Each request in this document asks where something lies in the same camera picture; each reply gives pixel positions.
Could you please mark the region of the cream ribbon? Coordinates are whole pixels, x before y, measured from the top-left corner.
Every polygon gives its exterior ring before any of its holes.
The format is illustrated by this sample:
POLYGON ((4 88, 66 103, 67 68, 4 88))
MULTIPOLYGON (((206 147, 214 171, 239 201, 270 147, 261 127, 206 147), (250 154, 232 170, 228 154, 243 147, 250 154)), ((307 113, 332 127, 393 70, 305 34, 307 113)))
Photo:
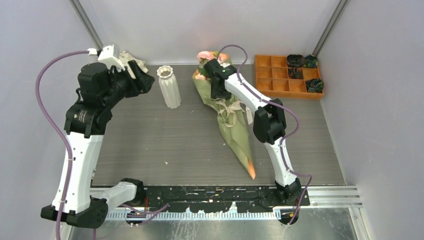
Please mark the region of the cream ribbon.
POLYGON ((254 122, 254 115, 248 106, 241 102, 240 100, 236 100, 235 102, 231 103, 230 105, 226 105, 225 99, 216 99, 214 101, 215 104, 223 107, 223 109, 220 109, 217 113, 224 121, 224 124, 228 128, 232 128, 236 121, 238 120, 236 111, 241 111, 243 113, 246 113, 246 119, 248 125, 252 125, 254 122))

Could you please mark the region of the green pink flower bouquet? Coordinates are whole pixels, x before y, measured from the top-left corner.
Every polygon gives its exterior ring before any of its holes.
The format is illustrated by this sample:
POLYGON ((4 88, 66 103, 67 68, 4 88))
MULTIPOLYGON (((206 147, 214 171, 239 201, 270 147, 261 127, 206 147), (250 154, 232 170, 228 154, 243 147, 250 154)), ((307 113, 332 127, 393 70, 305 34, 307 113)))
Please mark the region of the green pink flower bouquet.
POLYGON ((242 107, 242 101, 231 95, 230 99, 212 98, 212 82, 204 70, 207 61, 217 59, 223 67, 231 65, 230 56, 218 51, 200 51, 197 54, 199 66, 192 75, 195 88, 204 105, 217 112, 218 129, 226 144, 238 158, 251 179, 256 178, 247 125, 253 122, 252 112, 248 107, 242 107))

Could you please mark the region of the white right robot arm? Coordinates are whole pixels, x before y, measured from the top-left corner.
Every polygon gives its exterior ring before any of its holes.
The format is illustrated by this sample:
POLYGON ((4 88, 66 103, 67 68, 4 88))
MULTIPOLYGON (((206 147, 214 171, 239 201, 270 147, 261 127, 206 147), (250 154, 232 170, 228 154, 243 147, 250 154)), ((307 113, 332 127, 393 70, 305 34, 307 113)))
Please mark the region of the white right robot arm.
POLYGON ((253 111, 253 133, 271 159, 279 202, 288 206, 300 201, 303 190, 286 147, 287 123, 282 103, 260 93, 231 64, 212 59, 203 68, 211 80, 212 98, 235 96, 253 111))

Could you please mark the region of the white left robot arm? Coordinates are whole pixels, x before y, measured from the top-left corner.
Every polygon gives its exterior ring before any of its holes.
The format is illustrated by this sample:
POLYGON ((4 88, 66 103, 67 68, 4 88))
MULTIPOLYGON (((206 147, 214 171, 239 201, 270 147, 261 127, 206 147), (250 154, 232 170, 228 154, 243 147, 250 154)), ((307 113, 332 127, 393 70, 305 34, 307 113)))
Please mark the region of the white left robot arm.
POLYGON ((123 70, 90 63, 82 67, 77 79, 78 98, 66 112, 64 124, 71 156, 64 160, 53 202, 43 207, 40 215, 74 227, 97 229, 110 210, 125 203, 138 207, 146 200, 143 182, 133 178, 123 178, 102 193, 91 194, 90 188, 112 108, 124 98, 148 93, 155 79, 135 60, 123 70))

